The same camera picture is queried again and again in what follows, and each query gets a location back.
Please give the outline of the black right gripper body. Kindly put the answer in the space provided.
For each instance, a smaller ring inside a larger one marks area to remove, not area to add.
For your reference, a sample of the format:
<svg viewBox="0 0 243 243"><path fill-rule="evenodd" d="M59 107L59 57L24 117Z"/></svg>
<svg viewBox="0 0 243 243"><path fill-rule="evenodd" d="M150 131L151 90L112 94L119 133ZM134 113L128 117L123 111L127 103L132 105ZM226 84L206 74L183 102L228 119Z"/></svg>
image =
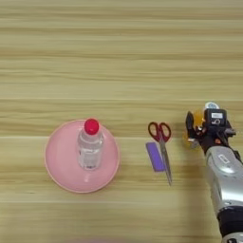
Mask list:
<svg viewBox="0 0 243 243"><path fill-rule="evenodd" d="M204 153L214 146L228 147L228 135L225 133L227 127L200 128L196 131L196 136Z"/></svg>

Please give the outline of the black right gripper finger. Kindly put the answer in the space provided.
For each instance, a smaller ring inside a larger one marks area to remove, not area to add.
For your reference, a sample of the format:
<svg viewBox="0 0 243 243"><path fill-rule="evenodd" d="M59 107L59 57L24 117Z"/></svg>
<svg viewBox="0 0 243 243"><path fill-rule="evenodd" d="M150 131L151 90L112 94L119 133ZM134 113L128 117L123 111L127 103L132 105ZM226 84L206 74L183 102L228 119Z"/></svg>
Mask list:
<svg viewBox="0 0 243 243"><path fill-rule="evenodd" d="M236 131L232 128L229 121L227 121L227 124L226 124L225 135L227 137L233 137L236 135Z"/></svg>
<svg viewBox="0 0 243 243"><path fill-rule="evenodd" d="M185 124L186 124L188 138L192 140L197 140L198 134L194 127L194 115L191 111L187 113Z"/></svg>

